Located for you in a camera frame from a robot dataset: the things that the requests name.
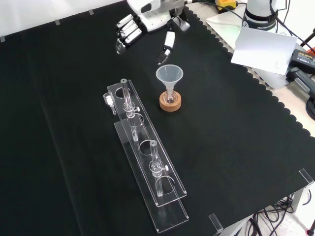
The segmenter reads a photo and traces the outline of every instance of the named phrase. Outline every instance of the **wooden base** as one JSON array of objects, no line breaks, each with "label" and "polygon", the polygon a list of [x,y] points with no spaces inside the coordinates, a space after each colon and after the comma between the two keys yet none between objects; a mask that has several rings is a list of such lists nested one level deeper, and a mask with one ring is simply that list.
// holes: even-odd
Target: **wooden base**
[{"label": "wooden base", "polygon": [[166,93],[166,91],[164,93],[161,94],[161,96],[159,97],[159,105],[160,107],[165,110],[166,112],[174,112],[177,111],[181,105],[182,105],[182,97],[179,93],[175,92],[177,95],[177,101],[174,103],[166,103],[164,102],[164,94]]}]

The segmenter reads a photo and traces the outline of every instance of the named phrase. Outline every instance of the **white paper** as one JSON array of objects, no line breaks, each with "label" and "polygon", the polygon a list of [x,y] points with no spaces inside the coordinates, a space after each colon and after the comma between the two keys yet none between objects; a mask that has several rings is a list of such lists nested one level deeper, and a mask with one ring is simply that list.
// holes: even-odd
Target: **white paper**
[{"label": "white paper", "polygon": [[[233,11],[240,16],[244,16],[245,9],[246,6],[240,5]],[[232,49],[235,49],[235,42],[242,25],[240,18],[231,12],[224,12],[208,18],[207,23]]]},{"label": "white paper", "polygon": [[241,27],[232,63],[286,74],[297,38]]}]

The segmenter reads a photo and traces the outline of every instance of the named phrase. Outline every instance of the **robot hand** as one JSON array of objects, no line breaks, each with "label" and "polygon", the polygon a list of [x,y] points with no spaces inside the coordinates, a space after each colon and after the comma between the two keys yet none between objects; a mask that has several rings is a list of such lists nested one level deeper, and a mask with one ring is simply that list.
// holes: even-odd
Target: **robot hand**
[{"label": "robot hand", "polygon": [[173,21],[182,31],[190,25],[184,10],[185,1],[178,0],[127,0],[134,14],[129,14],[116,24],[116,51],[123,54],[127,48],[145,33],[151,33],[168,27],[162,52],[157,62],[164,63],[173,51],[175,32],[171,26]]}]

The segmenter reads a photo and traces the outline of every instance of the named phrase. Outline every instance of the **clear acrylic rack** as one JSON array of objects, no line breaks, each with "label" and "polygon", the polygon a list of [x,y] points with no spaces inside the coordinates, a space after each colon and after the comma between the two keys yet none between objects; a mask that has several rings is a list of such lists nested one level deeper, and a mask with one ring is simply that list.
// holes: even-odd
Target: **clear acrylic rack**
[{"label": "clear acrylic rack", "polygon": [[122,79],[109,86],[104,100],[120,118],[115,128],[156,231],[188,221],[180,200],[187,192],[132,82]]}]

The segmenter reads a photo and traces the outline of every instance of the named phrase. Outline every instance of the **black felt mat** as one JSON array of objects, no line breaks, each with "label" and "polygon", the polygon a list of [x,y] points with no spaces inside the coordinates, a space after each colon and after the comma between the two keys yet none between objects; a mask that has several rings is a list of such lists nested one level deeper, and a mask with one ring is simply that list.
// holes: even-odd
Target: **black felt mat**
[{"label": "black felt mat", "polygon": [[[188,192],[183,204],[189,222],[167,235],[212,235],[210,214],[215,213],[227,227],[305,186],[300,169],[315,176],[315,142],[309,133],[245,68],[230,63],[231,55],[191,12],[191,27],[185,33],[176,30],[174,53],[168,61],[184,71],[176,85],[182,107],[171,114],[162,111],[158,98],[165,88],[155,77],[155,60],[166,30],[145,35],[119,56],[115,23],[128,13],[126,4],[118,3],[94,10],[92,16],[83,13],[62,19],[59,26],[51,23],[17,33],[0,44],[1,54],[5,53],[0,79],[6,81],[4,94],[8,94],[1,100],[4,113],[8,117],[16,111],[31,113],[29,104],[38,112],[37,117],[29,114],[32,123],[23,115],[16,115],[10,125],[2,122],[0,134],[6,144],[1,151],[11,155],[5,158],[12,166],[4,172],[7,185],[13,186],[14,178],[19,178],[20,185],[28,178],[39,179],[40,186],[27,189],[28,195],[36,196],[46,188],[39,198],[50,208],[34,210],[37,217],[29,216],[30,221],[40,218],[47,227],[57,224],[61,228],[55,235],[67,235],[64,226],[78,235],[71,228],[75,217],[60,180],[58,153],[83,235],[156,234],[114,128],[118,117],[102,98],[107,86],[121,78],[132,80]],[[21,58],[7,60],[12,50],[23,51],[15,55]],[[17,85],[23,93],[18,93]],[[21,134],[25,142],[15,140]],[[44,163],[25,153],[26,148],[32,148]],[[27,169],[25,163],[32,171],[23,174],[19,168]],[[50,177],[59,182],[51,183]],[[7,192],[30,207],[38,204],[12,189]],[[58,204],[48,192],[59,196]],[[7,208],[13,205],[8,202]],[[12,214],[15,221],[8,220],[6,232],[23,222],[25,207],[20,209]],[[55,221],[51,217],[59,209]],[[30,235],[43,235],[33,230]]]}]

